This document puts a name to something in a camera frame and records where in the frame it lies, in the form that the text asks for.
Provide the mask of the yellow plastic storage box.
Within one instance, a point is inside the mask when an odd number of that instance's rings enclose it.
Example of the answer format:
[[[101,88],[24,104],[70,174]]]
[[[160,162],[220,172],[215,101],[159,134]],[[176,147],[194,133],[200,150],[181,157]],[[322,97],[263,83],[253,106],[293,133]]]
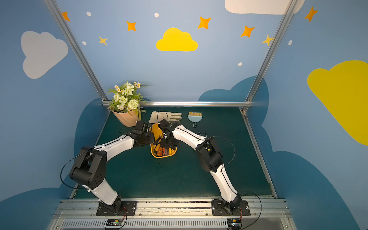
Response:
[[[164,148],[161,143],[163,140],[163,132],[159,128],[159,124],[153,124],[151,132],[154,134],[154,142],[150,144],[151,155],[157,159],[167,158],[173,156],[177,152],[177,147],[175,148]]]

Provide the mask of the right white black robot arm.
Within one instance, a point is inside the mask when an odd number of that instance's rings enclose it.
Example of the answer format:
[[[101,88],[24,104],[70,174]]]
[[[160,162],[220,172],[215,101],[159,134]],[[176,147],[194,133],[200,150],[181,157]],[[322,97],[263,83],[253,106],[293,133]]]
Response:
[[[242,198],[227,175],[222,153],[214,138],[200,136],[178,122],[170,124],[162,120],[159,128],[169,146],[175,147],[181,141],[196,151],[201,167],[214,178],[225,208],[228,212],[236,211]]]

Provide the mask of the beige work glove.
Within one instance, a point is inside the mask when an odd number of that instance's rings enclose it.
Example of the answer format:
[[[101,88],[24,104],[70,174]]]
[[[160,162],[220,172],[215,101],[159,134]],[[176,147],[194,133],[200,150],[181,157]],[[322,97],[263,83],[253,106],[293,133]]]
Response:
[[[176,122],[176,121],[181,121],[182,120],[182,114],[181,113],[153,111],[151,113],[149,123],[156,124],[156,123],[159,123],[160,121],[162,121],[163,119],[165,119],[169,123],[173,123],[173,122]]]

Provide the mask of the small blue brush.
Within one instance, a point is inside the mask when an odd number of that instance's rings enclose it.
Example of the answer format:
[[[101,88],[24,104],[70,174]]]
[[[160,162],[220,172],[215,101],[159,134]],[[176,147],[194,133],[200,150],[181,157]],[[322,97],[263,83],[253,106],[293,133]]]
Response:
[[[193,123],[193,127],[197,127],[197,123],[202,120],[202,113],[200,112],[189,112],[188,119]]]

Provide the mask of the pink pot with flowers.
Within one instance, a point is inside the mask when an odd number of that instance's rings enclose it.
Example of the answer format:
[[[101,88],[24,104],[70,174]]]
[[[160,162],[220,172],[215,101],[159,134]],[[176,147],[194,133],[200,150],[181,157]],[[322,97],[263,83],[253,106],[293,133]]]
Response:
[[[141,87],[140,82],[127,81],[121,86],[115,85],[108,91],[113,94],[109,109],[126,127],[134,127],[138,121],[141,121],[142,113],[146,112],[141,106],[144,102],[143,96],[138,92]]]

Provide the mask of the left circuit board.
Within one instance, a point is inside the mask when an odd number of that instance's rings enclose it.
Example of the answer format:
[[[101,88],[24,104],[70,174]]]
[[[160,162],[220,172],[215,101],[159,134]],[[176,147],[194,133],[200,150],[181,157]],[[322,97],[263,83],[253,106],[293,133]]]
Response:
[[[122,218],[119,218],[119,219],[107,219],[106,223],[105,223],[105,229],[106,230],[119,230],[122,228],[123,226],[123,219]]]

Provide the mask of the circuit board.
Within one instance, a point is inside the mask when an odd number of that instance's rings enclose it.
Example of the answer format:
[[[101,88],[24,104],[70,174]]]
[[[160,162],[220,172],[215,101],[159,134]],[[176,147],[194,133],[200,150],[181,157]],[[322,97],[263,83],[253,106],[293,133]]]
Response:
[[[240,230],[242,228],[242,221],[239,218],[228,218],[227,225],[227,230]]]
[[[105,223],[105,229],[106,230],[119,230],[122,228],[123,226],[123,219],[122,218],[119,218],[119,219],[107,219],[106,223]]]

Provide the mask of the right circuit board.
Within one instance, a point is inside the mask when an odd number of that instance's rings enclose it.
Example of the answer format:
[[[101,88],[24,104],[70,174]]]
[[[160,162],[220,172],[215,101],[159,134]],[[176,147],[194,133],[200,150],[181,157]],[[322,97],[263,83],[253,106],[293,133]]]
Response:
[[[228,218],[227,225],[227,230],[240,230],[242,228],[242,221],[239,218]]]

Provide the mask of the aluminium back frame bar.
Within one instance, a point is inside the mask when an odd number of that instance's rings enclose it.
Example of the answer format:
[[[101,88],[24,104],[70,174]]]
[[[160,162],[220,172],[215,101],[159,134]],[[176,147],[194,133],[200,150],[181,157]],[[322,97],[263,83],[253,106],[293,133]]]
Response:
[[[205,102],[205,101],[145,101],[142,107],[251,107],[252,102]]]

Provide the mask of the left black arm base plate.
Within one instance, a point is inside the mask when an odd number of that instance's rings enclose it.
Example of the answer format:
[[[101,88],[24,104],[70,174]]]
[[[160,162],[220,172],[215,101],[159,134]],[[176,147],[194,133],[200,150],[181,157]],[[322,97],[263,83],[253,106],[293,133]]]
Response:
[[[137,208],[135,200],[118,200],[113,205],[99,202],[96,216],[134,216]]]

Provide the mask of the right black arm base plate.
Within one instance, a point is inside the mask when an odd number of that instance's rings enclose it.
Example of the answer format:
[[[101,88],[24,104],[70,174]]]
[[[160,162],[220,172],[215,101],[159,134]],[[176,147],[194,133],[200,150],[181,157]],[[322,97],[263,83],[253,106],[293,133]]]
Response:
[[[213,216],[250,216],[250,208],[246,200],[242,200],[236,209],[230,207],[229,204],[220,199],[214,199],[211,201],[212,215]]]

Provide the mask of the aluminium front rail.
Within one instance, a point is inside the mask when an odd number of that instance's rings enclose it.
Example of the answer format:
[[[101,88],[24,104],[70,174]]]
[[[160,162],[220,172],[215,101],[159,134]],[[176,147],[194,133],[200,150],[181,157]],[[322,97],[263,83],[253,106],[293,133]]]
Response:
[[[96,216],[96,199],[61,200],[50,230],[106,230],[107,219],[123,219],[119,230],[227,230],[227,219],[241,219],[243,230],[295,230],[288,205],[283,199],[245,196],[251,215],[213,216],[211,201],[218,198],[133,198],[134,216]]]

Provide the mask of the left aluminium frame post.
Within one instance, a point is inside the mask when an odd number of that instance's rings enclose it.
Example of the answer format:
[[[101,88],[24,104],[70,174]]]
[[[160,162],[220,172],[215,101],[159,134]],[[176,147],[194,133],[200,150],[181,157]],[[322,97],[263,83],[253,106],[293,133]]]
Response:
[[[74,54],[76,55],[78,61],[80,62],[82,68],[84,69],[85,73],[90,79],[92,85],[94,86],[101,100],[108,101],[106,93],[104,92],[96,74],[94,73],[80,45],[78,44],[72,30],[68,26],[67,24],[68,21],[64,19],[64,16],[62,15],[62,12],[59,6],[57,5],[57,2],[54,0],[44,0],[44,3],[46,7],[48,8],[49,12],[51,13],[51,15],[53,16],[54,20],[56,21],[57,25],[61,29],[69,45],[71,46]]]

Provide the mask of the aluminium frame post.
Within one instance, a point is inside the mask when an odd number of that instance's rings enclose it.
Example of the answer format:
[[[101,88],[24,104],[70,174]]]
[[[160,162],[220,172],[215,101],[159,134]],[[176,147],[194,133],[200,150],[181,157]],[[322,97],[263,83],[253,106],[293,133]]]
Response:
[[[289,1],[287,7],[286,7],[286,11],[280,21],[280,24],[276,30],[276,33],[275,33],[275,36],[274,36],[274,39],[272,40],[272,44],[270,45],[270,48],[268,49],[267,53],[266,53],[266,56],[264,58],[264,61],[261,65],[261,68],[251,86],[251,89],[247,95],[247,98],[246,98],[246,102],[252,102],[253,101],[253,98],[254,96],[256,95],[256,92],[268,70],[268,67],[269,65],[271,64],[272,62],[272,59],[278,49],[278,46],[292,20],[292,17],[294,15],[294,11],[296,9],[296,6],[298,4],[298,1],[297,0],[292,0],[292,1]]]
[[[84,69],[85,73],[90,79],[92,85],[94,86],[101,100],[108,101],[106,93],[104,92],[96,74],[94,73],[80,45],[78,44],[72,30],[68,26],[67,24],[68,21],[64,19],[64,16],[62,15],[62,12],[59,6],[57,5],[57,2],[54,0],[44,0],[44,3],[46,7],[48,8],[49,12],[51,13],[51,15],[53,16],[54,20],[56,21],[57,25],[61,29],[69,45],[71,46],[74,54],[76,55],[78,61],[80,62],[82,68]]]

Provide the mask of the right aluminium frame post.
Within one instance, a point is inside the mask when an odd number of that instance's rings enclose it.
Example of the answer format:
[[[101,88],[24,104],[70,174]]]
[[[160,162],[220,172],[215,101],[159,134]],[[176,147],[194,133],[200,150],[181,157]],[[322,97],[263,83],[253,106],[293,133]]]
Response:
[[[292,17],[294,15],[294,11],[296,9],[296,6],[298,4],[298,1],[297,0],[292,0],[292,1],[289,1],[287,7],[286,7],[286,11],[280,21],[280,24],[276,30],[276,33],[275,33],[275,36],[274,36],[274,39],[272,40],[272,44],[270,45],[270,48],[268,49],[267,53],[266,53],[266,56],[264,58],[264,61],[261,65],[261,68],[251,86],[251,89],[247,95],[247,98],[246,98],[246,102],[252,102],[253,101],[253,98],[254,96],[256,95],[256,92],[268,70],[268,67],[269,65],[271,64],[272,62],[272,59],[278,49],[278,46],[292,20]]]

